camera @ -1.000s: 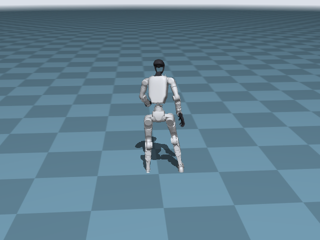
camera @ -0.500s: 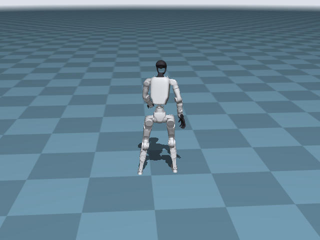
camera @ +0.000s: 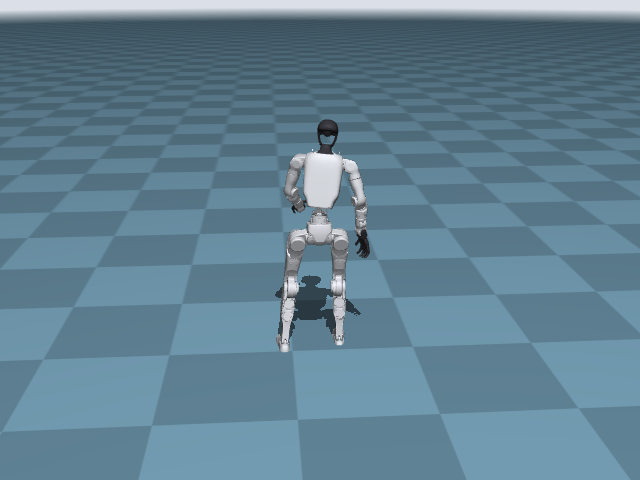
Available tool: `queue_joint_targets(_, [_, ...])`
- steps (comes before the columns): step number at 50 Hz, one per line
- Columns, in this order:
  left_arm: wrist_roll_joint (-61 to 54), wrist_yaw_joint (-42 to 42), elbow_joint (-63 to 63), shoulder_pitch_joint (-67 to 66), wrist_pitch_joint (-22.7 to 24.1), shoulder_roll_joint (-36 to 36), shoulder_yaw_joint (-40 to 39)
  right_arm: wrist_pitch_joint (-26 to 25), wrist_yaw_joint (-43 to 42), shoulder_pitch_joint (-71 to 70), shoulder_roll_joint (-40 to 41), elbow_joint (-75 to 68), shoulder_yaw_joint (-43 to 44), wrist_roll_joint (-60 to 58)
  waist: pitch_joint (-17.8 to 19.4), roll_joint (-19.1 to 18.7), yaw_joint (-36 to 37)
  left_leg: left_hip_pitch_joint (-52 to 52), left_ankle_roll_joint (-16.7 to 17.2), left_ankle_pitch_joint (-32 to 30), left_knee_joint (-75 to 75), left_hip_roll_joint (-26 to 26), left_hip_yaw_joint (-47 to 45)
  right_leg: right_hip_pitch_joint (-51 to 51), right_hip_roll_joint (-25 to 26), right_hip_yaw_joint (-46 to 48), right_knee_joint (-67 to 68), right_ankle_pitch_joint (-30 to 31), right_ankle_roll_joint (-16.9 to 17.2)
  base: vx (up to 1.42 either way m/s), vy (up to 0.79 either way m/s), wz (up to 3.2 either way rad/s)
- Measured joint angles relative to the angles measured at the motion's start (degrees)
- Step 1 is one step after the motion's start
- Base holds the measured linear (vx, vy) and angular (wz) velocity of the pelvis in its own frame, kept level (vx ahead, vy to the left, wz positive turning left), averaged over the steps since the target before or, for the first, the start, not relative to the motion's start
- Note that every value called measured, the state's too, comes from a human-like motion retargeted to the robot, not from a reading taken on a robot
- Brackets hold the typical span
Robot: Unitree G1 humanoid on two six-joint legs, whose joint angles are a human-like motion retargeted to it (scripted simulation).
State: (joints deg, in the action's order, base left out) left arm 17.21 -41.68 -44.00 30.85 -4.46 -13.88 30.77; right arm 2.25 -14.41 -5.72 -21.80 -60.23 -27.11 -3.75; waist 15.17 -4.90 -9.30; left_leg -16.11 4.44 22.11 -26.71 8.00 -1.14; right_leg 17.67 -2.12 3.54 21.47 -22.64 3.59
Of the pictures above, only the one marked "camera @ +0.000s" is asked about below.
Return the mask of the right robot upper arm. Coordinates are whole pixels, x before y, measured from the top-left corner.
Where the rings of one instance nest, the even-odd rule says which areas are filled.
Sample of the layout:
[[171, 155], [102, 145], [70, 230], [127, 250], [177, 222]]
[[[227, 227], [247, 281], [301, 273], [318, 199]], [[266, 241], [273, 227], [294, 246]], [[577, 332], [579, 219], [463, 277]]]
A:
[[351, 197], [351, 203], [354, 207], [360, 207], [366, 204], [366, 197], [363, 190], [363, 182], [357, 164], [349, 159], [343, 158], [343, 169], [350, 174], [349, 182], [354, 195]]

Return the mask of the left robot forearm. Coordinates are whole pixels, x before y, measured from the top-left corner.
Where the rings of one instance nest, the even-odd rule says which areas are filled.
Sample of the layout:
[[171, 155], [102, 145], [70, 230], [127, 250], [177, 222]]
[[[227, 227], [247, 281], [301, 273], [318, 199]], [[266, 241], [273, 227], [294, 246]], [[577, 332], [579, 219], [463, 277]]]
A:
[[285, 194], [286, 198], [288, 199], [289, 202], [291, 202], [294, 207], [298, 210], [298, 212], [302, 212], [303, 210], [305, 210], [304, 207], [304, 202], [302, 201], [301, 197], [299, 196], [299, 194], [295, 197], [295, 198], [291, 198], [289, 196], [287, 196]]

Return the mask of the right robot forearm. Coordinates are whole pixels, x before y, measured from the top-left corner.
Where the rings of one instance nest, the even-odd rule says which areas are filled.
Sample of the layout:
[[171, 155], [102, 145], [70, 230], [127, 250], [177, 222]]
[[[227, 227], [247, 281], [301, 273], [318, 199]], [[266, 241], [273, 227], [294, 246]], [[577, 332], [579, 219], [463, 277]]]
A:
[[360, 207], [356, 207], [355, 208], [355, 233], [358, 234], [359, 236], [361, 236], [361, 231], [363, 229], [366, 230], [367, 232], [367, 228], [366, 228], [366, 213], [367, 213], [367, 200], [366, 200], [366, 204]]

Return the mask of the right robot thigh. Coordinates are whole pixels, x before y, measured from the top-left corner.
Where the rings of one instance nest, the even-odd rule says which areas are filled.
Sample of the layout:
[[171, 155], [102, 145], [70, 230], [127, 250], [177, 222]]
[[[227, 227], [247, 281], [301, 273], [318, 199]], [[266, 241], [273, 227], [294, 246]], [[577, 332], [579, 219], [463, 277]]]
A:
[[348, 255], [349, 238], [345, 229], [332, 228], [331, 256], [333, 280], [331, 292], [336, 296], [342, 295], [342, 280], [345, 280], [345, 268]]

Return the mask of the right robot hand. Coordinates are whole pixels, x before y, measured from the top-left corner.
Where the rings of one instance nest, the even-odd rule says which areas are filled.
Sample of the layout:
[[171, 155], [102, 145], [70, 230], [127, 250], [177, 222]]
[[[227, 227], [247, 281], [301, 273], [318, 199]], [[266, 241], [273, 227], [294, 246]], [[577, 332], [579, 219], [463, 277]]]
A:
[[366, 232], [366, 230], [365, 230], [365, 229], [363, 229], [363, 230], [361, 231], [361, 236], [359, 236], [359, 235], [357, 234], [357, 237], [358, 237], [359, 239], [357, 240], [357, 242], [355, 243], [355, 245], [357, 246], [357, 245], [358, 245], [358, 243], [360, 242], [360, 249], [359, 249], [359, 251], [357, 252], [357, 254], [359, 254], [359, 253], [362, 251], [362, 249], [363, 249], [363, 251], [362, 251], [362, 253], [359, 255], [359, 257], [361, 257], [361, 256], [364, 254], [364, 255], [362, 256], [362, 258], [363, 258], [363, 257], [364, 257], [364, 258], [366, 258], [366, 257], [368, 257], [368, 255], [370, 254], [369, 242], [368, 242], [368, 239], [367, 239], [367, 232]]

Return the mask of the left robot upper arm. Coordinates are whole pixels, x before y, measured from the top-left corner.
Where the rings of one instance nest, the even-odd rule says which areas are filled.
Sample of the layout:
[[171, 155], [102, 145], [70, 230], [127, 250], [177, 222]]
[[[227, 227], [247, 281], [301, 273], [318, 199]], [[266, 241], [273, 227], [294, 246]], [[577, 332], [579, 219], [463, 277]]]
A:
[[296, 154], [290, 161], [284, 193], [291, 198], [295, 198], [299, 194], [299, 189], [295, 185], [300, 176], [300, 169], [304, 167], [306, 155], [307, 154]]

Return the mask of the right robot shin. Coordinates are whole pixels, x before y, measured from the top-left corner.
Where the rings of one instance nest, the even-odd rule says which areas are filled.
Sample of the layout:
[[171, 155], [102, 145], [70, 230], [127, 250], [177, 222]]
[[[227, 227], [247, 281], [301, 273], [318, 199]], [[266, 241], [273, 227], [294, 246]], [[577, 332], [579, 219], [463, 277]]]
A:
[[343, 321], [346, 312], [346, 281], [342, 280], [342, 295], [333, 295], [333, 314], [336, 323], [336, 340], [340, 335], [343, 339]]

